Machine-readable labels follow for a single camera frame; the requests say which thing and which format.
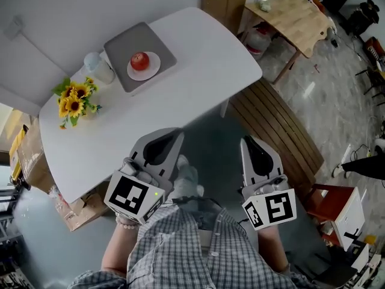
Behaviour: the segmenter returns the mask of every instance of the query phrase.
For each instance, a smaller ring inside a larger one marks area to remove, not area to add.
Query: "cardboard box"
[[[63,199],[59,189],[56,186],[52,187],[49,195],[54,200],[56,210],[70,231],[75,231],[81,226],[92,222],[94,219],[98,218],[109,210],[109,208],[103,203],[103,195],[99,187],[72,203],[72,205],[78,205],[78,207],[82,204],[84,205],[77,212],[74,212],[71,209],[70,205]]]
[[[25,134],[17,154],[25,181],[48,194],[55,181],[44,154],[38,119],[35,119]]]
[[[71,204],[63,199],[49,171],[40,137],[38,119],[32,123],[17,149],[17,154],[25,181],[49,194],[55,202],[56,210],[71,231],[91,222],[109,210],[103,203],[108,182],[101,183],[94,190]]]

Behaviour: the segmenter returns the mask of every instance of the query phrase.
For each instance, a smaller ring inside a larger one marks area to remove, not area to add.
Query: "checkered shirt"
[[[161,206],[139,230],[126,279],[111,272],[86,272],[69,288],[317,288],[304,276],[274,272],[226,209],[219,213],[213,233],[205,263],[193,216],[176,205]]]

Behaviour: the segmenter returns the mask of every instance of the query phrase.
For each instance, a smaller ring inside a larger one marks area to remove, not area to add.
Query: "bracelet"
[[[139,223],[134,222],[133,220],[123,218],[122,216],[116,213],[116,224],[122,226],[125,229],[135,229],[140,226]]]

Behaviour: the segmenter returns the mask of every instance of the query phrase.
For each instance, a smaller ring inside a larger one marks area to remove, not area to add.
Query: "white plate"
[[[148,69],[134,70],[131,66],[131,61],[127,65],[127,74],[133,80],[143,81],[150,79],[152,76],[158,73],[158,70],[161,68],[161,59],[156,53],[150,51],[145,51],[145,53],[150,58],[150,65]]]

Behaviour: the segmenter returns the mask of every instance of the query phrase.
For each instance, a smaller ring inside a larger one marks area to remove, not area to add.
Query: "red apple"
[[[145,70],[150,65],[150,58],[145,52],[137,52],[131,57],[131,66],[134,70]]]

